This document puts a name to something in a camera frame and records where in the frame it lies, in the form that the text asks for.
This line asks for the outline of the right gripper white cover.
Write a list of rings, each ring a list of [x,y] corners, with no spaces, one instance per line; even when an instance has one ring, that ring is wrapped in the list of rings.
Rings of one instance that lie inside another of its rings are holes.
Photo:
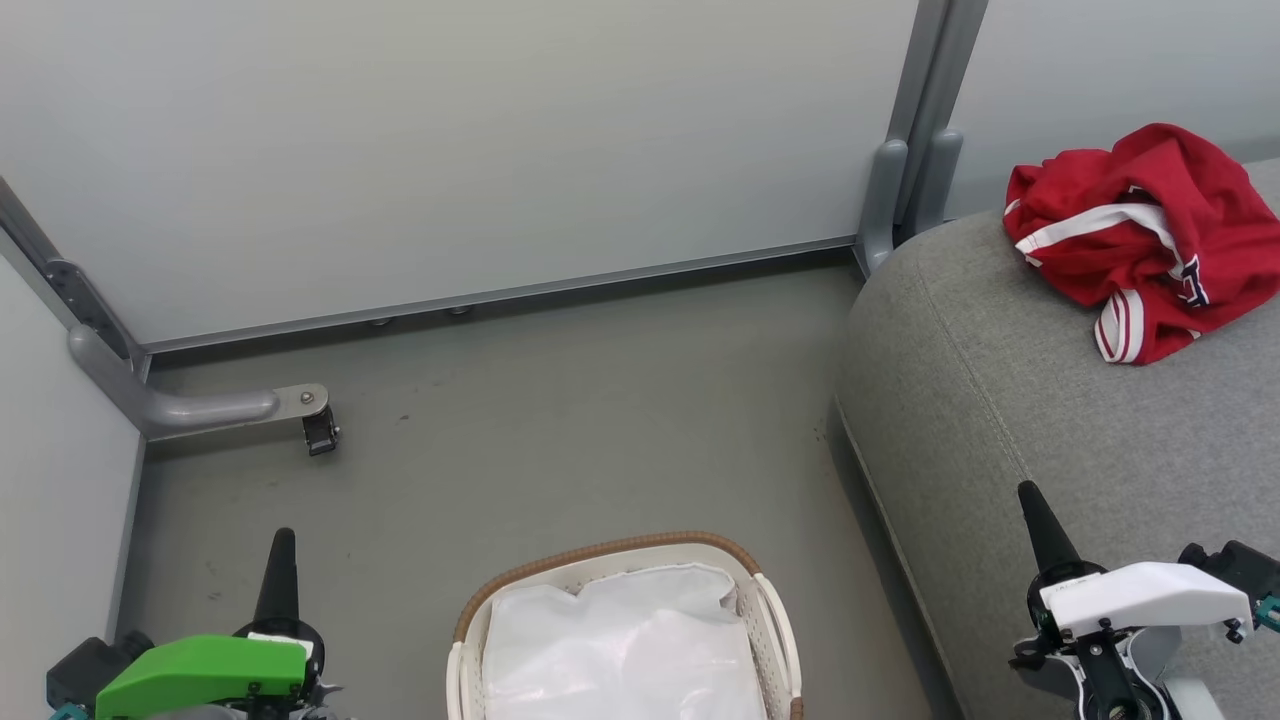
[[[1018,498],[1037,570],[1069,578],[1082,559],[1033,480]],[[1030,592],[1036,634],[1015,644],[1010,667],[1029,687],[1070,700],[1076,719],[1222,719],[1207,685],[1169,676],[1187,626],[1254,632],[1254,602],[1208,573],[1135,562]]]

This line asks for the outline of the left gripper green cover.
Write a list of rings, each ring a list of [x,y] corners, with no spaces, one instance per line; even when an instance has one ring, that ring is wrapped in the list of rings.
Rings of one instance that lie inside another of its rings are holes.
[[[325,646],[300,620],[296,534],[271,539],[252,623],[145,651],[95,700],[97,719],[333,719]]]

